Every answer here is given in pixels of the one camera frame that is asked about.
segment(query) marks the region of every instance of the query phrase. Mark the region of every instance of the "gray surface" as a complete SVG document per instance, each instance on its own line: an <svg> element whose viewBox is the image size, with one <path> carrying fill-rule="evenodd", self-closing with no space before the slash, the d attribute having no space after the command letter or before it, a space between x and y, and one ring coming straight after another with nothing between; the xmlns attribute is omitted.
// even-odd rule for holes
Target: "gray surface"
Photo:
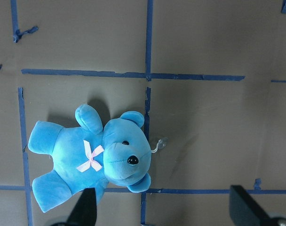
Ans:
<svg viewBox="0 0 286 226"><path fill-rule="evenodd" d="M1 225L28 225L24 192L0 191Z"/></svg>
<svg viewBox="0 0 286 226"><path fill-rule="evenodd" d="M232 226L227 195L148 195L146 224Z"/></svg>
<svg viewBox="0 0 286 226"><path fill-rule="evenodd" d="M153 188L286 189L286 15L282 1L155 0L152 72L245 75L241 82L164 81L22 75L22 68L145 71L147 1L18 1L22 31L12 42L10 2L0 0L0 185L23 185L17 87L24 88L27 137L37 120L77 126L80 104L106 123L126 110L143 113L151 87ZM30 181L52 169L47 155L29 154ZM65 219L80 194L43 214L32 199L35 226ZM286 215L286 195L256 195ZM0 191L0 220L12 211L26 225L23 192ZM213 217L207 215L211 210ZM147 195L146 221L157 225L232 225L227 195ZM105 194L99 225L139 225L140 195Z"/></svg>
<svg viewBox="0 0 286 226"><path fill-rule="evenodd" d="M133 0L20 1L20 27L40 32L19 44L18 66L144 72L146 7Z"/></svg>
<svg viewBox="0 0 286 226"><path fill-rule="evenodd" d="M261 144L267 85L218 81L153 81L152 187L252 188Z"/></svg>
<svg viewBox="0 0 286 226"><path fill-rule="evenodd" d="M281 45L280 8L273 0L157 0L152 70L269 78Z"/></svg>

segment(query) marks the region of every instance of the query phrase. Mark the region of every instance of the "stuffed toy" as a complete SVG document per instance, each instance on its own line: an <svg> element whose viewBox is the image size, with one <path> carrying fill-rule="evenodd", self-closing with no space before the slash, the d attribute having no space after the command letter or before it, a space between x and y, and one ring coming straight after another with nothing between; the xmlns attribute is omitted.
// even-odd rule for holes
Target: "stuffed toy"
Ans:
<svg viewBox="0 0 286 226"><path fill-rule="evenodd" d="M89 105L78 107L75 117L80 127L38 121L30 135L29 150L51 155L54 163L51 172L32 183L41 210L47 212L92 187L99 203L109 182L134 193L146 191L151 184L151 147L140 129L143 115L125 112L104 128Z"/></svg>

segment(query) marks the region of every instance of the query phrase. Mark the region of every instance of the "teddy bear foot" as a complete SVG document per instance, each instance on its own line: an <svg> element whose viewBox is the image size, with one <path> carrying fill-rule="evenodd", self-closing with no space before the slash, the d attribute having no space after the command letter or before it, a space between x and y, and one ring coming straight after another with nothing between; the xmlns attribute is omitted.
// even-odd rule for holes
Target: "teddy bear foot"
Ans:
<svg viewBox="0 0 286 226"><path fill-rule="evenodd" d="M70 188L54 170L34 179L32 189L44 213L72 197Z"/></svg>

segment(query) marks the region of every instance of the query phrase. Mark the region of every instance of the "teddy bear snout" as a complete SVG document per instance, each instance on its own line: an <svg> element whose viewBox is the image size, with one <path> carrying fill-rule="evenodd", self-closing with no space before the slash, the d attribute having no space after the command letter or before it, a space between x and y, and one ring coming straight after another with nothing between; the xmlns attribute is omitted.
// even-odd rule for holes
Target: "teddy bear snout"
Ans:
<svg viewBox="0 0 286 226"><path fill-rule="evenodd" d="M137 158L136 156L132 155L132 156L130 156L130 157L127 159L127 163L128 163L129 165L136 165L136 164L139 163L139 160L138 160L138 158Z"/></svg>

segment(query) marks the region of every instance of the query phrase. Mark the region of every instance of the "metal screw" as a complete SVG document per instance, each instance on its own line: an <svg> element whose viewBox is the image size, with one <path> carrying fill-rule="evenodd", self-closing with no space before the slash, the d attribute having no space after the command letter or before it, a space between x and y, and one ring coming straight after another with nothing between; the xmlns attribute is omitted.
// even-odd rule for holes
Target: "metal screw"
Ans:
<svg viewBox="0 0 286 226"><path fill-rule="evenodd" d="M286 220L284 220L284 219L278 220L278 225L279 226L286 226Z"/></svg>

